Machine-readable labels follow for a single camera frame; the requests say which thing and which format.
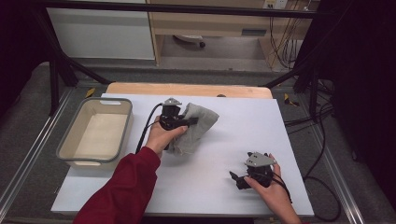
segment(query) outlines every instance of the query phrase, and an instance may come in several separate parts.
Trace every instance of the maroon sweater sleeve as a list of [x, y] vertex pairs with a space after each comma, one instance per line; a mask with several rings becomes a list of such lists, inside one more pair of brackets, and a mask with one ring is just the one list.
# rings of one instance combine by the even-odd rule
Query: maroon sweater sleeve
[[148, 147], [122, 158], [113, 176], [84, 204], [74, 223], [139, 223], [159, 166], [160, 159]]

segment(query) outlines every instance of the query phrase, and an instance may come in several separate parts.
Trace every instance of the person's left hand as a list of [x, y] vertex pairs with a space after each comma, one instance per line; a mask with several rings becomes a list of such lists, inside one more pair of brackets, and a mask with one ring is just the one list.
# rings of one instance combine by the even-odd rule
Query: person's left hand
[[174, 130], [166, 131], [161, 127], [161, 124], [158, 122], [159, 120], [160, 117], [157, 116], [155, 123], [150, 127], [146, 147], [151, 148], [159, 157], [161, 157], [163, 149], [172, 141], [172, 139], [186, 132], [188, 127], [181, 126]]

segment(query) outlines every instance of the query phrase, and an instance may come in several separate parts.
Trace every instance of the gray fabric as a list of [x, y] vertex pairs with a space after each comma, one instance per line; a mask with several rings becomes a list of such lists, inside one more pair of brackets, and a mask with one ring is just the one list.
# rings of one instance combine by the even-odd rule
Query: gray fabric
[[183, 115], [185, 119], [198, 118], [198, 123], [190, 128], [179, 138], [169, 144], [168, 152], [175, 155], [191, 154], [195, 151], [198, 141], [218, 121], [219, 115], [200, 105], [188, 103]]

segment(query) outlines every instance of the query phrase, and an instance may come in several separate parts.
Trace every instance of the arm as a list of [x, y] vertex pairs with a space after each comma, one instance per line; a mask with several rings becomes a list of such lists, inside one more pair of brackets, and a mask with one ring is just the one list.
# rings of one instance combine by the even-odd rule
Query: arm
[[151, 126], [146, 146], [120, 160], [113, 176], [84, 204], [74, 223], [139, 223], [154, 190], [163, 149], [186, 130], [166, 131], [158, 122]]
[[[280, 176], [280, 166], [274, 164], [274, 173]], [[250, 177], [245, 177], [246, 182], [255, 189], [268, 208], [277, 215], [282, 223], [300, 224], [301, 220], [298, 218], [293, 206], [291, 206], [290, 199], [286, 191], [278, 185], [275, 181], [271, 183], [268, 188], [263, 187], [259, 182]]]

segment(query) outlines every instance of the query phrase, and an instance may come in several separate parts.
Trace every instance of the gray plastic container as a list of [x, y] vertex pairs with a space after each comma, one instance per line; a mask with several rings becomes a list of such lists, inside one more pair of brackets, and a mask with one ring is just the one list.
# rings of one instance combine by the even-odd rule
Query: gray plastic container
[[132, 123], [128, 99], [88, 98], [81, 102], [57, 156], [75, 168], [114, 169], [125, 154]]

